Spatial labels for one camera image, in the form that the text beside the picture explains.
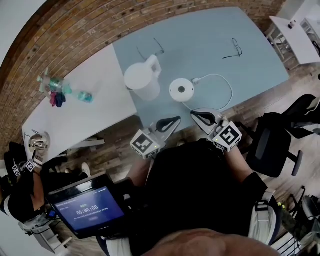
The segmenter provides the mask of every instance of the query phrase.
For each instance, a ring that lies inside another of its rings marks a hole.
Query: white round device
[[[187,102],[193,97],[195,88],[188,79],[178,78],[170,84],[169,92],[175,101]]]

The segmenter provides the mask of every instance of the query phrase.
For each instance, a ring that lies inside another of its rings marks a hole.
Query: white cable
[[[228,101],[227,104],[224,105],[222,108],[217,109],[217,111],[223,110],[226,106],[229,105],[229,103],[231,102],[231,100],[232,100],[232,98],[233,98],[233,96],[234,96],[234,91],[233,91],[233,89],[232,89],[232,86],[231,86],[231,84],[228,82],[227,79],[225,79],[225,78],[224,78],[222,75],[220,75],[220,74],[207,74],[207,75],[205,75],[204,77],[195,78],[195,79],[193,79],[191,82],[192,82],[194,85],[197,85],[200,80],[205,79],[205,78],[207,78],[207,77],[209,77],[209,76],[221,77],[222,79],[224,79],[224,80],[226,81],[226,83],[227,83],[227,84],[229,85],[229,87],[230,87],[231,97],[230,97],[229,101]],[[189,110],[191,110],[191,111],[193,110],[193,109],[191,109],[190,107],[188,107],[184,102],[183,102],[183,105],[185,105]]]

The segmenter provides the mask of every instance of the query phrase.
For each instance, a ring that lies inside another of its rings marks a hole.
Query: eyeglasses
[[[238,54],[237,55],[228,56],[228,57],[223,57],[222,59],[226,59],[226,58],[230,58],[230,57],[236,57],[236,56],[240,57],[242,55],[242,49],[239,47],[237,40],[232,38],[232,43],[233,43],[234,47],[236,48]]]
[[[157,43],[157,44],[160,46],[160,48],[161,48],[160,51],[158,51],[158,52],[156,52],[156,53],[154,54],[155,56],[158,57],[159,55],[165,53],[165,49],[161,46],[161,44],[157,41],[157,39],[155,39],[155,38],[153,38],[153,39],[154,39],[154,41],[156,41],[156,43]],[[148,58],[146,58],[146,57],[144,57],[144,56],[142,55],[142,53],[140,52],[138,46],[136,47],[136,49],[137,49],[138,53],[140,54],[140,56],[144,59],[144,61],[146,61]]]

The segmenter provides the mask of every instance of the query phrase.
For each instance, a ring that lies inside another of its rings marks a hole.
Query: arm
[[[242,156],[238,146],[235,146],[230,152],[224,152],[224,157],[237,181],[242,183],[253,173],[252,169]]]
[[[33,210],[36,211],[45,204],[44,187],[40,178],[41,169],[35,168],[33,173],[33,195],[31,196]]]
[[[144,187],[147,182],[151,159],[144,160],[139,158],[131,167],[127,177],[137,187]]]

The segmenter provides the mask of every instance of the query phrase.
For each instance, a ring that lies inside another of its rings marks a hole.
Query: person
[[[18,177],[10,192],[3,191],[0,185],[0,210],[8,216],[24,223],[43,212],[45,196],[51,192],[91,176],[89,165],[81,165],[80,174],[50,173],[44,165],[43,170],[36,167],[33,172],[26,171]]]
[[[278,255],[247,237],[253,207],[268,187],[237,146],[223,153],[201,139],[163,150],[150,166],[140,159],[127,175],[144,187],[149,205],[129,236],[133,256]],[[276,207],[274,197],[270,204]]]

